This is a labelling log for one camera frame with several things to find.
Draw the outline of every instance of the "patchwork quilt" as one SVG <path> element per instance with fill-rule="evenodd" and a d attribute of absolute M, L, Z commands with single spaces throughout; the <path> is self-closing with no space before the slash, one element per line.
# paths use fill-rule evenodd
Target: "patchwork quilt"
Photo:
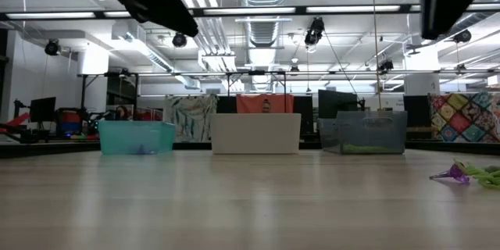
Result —
<path fill-rule="evenodd" d="M 435 137 L 446 142 L 500 142 L 500 95 L 430 95 L 430 118 Z"/>

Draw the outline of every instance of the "blue object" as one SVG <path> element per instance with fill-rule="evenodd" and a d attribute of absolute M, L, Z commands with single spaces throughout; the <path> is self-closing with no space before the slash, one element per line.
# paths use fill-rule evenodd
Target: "blue object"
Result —
<path fill-rule="evenodd" d="M 103 155 L 153 155 L 171 152 L 175 125 L 161 121 L 101 121 Z"/>

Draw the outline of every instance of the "pillar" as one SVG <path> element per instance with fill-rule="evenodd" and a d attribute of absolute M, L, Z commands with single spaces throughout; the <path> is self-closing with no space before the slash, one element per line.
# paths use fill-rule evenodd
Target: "pillar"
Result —
<path fill-rule="evenodd" d="M 97 45 L 89 45 L 78 55 L 79 73 L 103 74 L 108 72 L 109 53 Z M 89 84 L 94 78 L 87 78 Z M 106 94 L 108 78 L 98 77 L 86 89 L 84 106 L 88 112 L 103 113 L 106 111 Z"/>
<path fill-rule="evenodd" d="M 407 70 L 439 70 L 438 50 L 431 45 L 405 54 L 405 68 Z M 439 74 L 410 74 L 405 77 L 405 95 L 439 95 L 441 88 Z"/>

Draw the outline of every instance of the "painted canvas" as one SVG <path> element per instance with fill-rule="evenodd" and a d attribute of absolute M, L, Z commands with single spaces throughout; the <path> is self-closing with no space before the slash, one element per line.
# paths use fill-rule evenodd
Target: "painted canvas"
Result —
<path fill-rule="evenodd" d="M 176 125 L 175 142 L 210 142 L 210 115 L 217 96 L 166 97 L 163 121 Z"/>

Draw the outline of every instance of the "orange fabric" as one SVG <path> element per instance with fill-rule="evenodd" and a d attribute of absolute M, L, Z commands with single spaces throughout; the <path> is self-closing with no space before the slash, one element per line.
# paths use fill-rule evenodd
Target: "orange fabric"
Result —
<path fill-rule="evenodd" d="M 287 95 L 285 110 L 284 95 L 238 95 L 236 108 L 238 113 L 293 113 L 294 96 Z"/>

